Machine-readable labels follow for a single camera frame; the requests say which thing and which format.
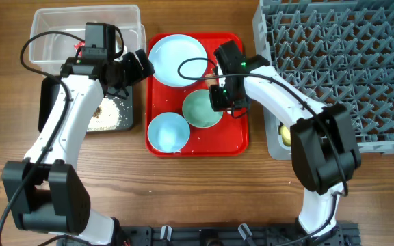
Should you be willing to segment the green bowl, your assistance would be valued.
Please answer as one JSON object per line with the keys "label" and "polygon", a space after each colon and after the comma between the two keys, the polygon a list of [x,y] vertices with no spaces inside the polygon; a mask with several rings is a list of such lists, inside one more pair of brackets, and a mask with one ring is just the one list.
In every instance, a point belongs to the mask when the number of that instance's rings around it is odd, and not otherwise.
{"label": "green bowl", "polygon": [[183,117],[196,128],[210,128],[222,119],[223,113],[213,110],[209,96],[209,90],[195,90],[183,101]]}

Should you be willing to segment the red snack wrapper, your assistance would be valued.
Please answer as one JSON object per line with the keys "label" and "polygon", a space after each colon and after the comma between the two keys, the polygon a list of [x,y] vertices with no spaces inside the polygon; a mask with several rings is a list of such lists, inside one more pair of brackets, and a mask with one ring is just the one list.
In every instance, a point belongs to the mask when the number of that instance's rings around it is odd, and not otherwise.
{"label": "red snack wrapper", "polygon": [[83,47],[84,45],[85,45],[85,42],[79,42],[74,45],[74,48],[77,51],[80,47]]}

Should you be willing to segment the yellow cup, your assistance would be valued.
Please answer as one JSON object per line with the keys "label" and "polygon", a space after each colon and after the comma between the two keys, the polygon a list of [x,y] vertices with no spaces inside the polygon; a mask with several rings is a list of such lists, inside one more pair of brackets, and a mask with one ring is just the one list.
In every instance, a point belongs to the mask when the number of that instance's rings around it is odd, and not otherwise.
{"label": "yellow cup", "polygon": [[279,128],[279,133],[280,136],[282,138],[283,144],[287,147],[291,146],[291,133],[288,127],[286,127],[285,125],[282,125]]}

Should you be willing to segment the light blue bowl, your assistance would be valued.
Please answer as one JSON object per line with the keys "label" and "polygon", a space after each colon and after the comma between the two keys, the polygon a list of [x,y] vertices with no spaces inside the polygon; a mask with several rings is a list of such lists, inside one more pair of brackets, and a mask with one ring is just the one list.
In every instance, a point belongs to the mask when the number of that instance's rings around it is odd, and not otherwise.
{"label": "light blue bowl", "polygon": [[190,138],[190,127],[177,113],[161,113],[150,122],[147,130],[151,146],[166,154],[180,152]]}

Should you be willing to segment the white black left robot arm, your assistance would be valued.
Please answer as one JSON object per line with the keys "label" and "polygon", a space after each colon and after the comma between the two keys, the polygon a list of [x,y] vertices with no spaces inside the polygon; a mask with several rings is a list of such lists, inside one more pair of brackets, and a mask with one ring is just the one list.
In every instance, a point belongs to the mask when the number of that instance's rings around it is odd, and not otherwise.
{"label": "white black left robot arm", "polygon": [[60,90],[39,138],[22,161],[8,161],[2,181],[8,215],[19,230],[54,234],[86,245],[125,245],[120,223],[91,208],[76,165],[88,124],[111,87],[125,88],[154,74],[144,50],[115,61],[104,49],[69,57],[55,78]]}

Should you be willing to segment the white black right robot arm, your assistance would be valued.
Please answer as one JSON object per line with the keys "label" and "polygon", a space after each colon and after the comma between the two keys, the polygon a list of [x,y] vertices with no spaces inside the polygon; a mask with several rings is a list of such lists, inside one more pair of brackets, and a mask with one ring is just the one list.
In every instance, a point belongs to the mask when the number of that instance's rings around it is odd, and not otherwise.
{"label": "white black right robot arm", "polygon": [[224,84],[210,87],[213,110],[240,118],[255,100],[289,129],[292,167],[304,187],[298,225],[305,238],[324,236],[336,226],[339,198],[348,195],[347,183],[361,164],[349,111],[309,98],[266,58],[246,58],[233,41],[220,45],[214,56],[216,77]]}

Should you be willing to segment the grey dishwasher rack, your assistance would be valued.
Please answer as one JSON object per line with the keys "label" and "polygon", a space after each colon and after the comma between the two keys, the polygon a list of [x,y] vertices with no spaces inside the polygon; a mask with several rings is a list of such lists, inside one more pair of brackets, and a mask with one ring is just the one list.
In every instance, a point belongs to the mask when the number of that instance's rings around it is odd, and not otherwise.
{"label": "grey dishwasher rack", "polygon": [[287,82],[347,108],[362,153],[394,154],[394,1],[260,1],[252,26]]}

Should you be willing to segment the carrot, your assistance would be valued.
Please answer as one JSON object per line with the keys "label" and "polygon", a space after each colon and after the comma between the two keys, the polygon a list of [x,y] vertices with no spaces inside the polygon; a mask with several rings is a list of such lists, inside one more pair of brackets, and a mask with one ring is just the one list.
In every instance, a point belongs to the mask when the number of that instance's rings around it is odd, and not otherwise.
{"label": "carrot", "polygon": [[205,84],[208,88],[210,88],[212,85],[217,85],[218,84],[218,80],[217,79],[212,79],[212,77],[214,77],[214,74],[206,74],[205,75]]}

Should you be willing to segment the brown food scrap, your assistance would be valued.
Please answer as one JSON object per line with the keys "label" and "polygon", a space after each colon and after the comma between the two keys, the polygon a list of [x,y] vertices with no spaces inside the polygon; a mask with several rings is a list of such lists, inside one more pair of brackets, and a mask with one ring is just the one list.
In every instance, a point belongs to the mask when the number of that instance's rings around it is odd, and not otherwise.
{"label": "brown food scrap", "polygon": [[97,107],[92,117],[98,118],[101,114],[101,111],[102,111],[101,107]]}

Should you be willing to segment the rice pile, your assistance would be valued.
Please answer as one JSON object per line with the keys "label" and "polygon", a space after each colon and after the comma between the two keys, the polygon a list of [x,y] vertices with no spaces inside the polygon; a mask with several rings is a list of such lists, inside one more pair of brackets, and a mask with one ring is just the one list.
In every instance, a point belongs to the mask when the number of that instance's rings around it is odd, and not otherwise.
{"label": "rice pile", "polygon": [[133,103],[108,96],[98,106],[102,111],[98,118],[91,118],[87,132],[123,131],[133,124]]}

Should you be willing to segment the red serving tray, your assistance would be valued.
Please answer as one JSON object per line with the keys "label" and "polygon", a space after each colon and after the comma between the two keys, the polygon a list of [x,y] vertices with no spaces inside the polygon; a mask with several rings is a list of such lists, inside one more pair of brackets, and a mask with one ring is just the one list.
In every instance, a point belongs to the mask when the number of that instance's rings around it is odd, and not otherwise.
{"label": "red serving tray", "polygon": [[[188,36],[199,41],[205,48],[208,58],[214,60],[213,52],[228,41],[235,41],[240,50],[243,43],[238,36],[229,32],[188,33]],[[146,126],[159,114],[165,112],[182,113],[185,97],[195,90],[206,89],[204,81],[197,81],[188,87],[173,88],[161,84],[155,77],[147,79],[146,93]],[[248,146],[248,119],[246,116],[235,119],[224,113],[220,122],[207,129],[190,127],[190,138],[187,144],[174,154],[156,150],[148,138],[146,148],[158,157],[201,157],[201,156],[235,156],[241,154]]]}

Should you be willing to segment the light blue plate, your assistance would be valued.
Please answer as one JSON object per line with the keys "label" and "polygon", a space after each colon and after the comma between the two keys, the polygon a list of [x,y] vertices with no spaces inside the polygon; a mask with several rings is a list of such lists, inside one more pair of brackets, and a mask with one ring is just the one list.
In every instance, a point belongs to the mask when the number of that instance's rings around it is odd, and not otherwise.
{"label": "light blue plate", "polygon": [[148,56],[154,66],[154,77],[169,87],[187,87],[196,80],[179,76],[179,65],[191,58],[207,58],[204,46],[197,39],[184,34],[172,34],[161,38],[150,50]]}

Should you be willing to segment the black plastic tray bin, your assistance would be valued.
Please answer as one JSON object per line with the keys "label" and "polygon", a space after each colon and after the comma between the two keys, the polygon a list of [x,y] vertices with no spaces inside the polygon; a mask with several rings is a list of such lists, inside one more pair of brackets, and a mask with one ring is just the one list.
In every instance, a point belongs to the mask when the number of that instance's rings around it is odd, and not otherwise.
{"label": "black plastic tray bin", "polygon": [[[133,127],[133,87],[126,91],[108,90],[108,94],[94,112],[87,132],[128,131]],[[44,78],[41,85],[38,131],[44,128],[46,120],[55,104],[59,85],[52,79]]]}

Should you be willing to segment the clear plastic bin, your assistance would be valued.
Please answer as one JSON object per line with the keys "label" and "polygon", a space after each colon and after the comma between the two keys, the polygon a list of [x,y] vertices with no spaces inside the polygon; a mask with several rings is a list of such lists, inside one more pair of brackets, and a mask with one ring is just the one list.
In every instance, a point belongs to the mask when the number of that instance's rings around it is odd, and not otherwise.
{"label": "clear plastic bin", "polygon": [[[140,9],[136,5],[95,5],[67,8],[42,8],[34,14],[31,26],[33,37],[46,31],[62,31],[81,39],[85,38],[87,22],[117,26],[123,35],[128,52],[146,49],[145,28],[141,23]],[[59,74],[61,65],[75,55],[78,40],[52,34],[34,40],[29,45],[29,61],[49,74]]]}

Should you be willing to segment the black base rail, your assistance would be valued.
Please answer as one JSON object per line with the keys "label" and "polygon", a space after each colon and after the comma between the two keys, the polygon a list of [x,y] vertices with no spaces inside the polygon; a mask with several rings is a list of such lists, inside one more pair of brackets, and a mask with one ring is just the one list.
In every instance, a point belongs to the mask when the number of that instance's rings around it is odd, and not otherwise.
{"label": "black base rail", "polygon": [[[152,228],[122,226],[112,245],[205,246],[205,245],[282,245],[304,233],[295,224],[244,227]],[[358,224],[340,222],[329,232],[296,243],[297,245],[361,246]]]}

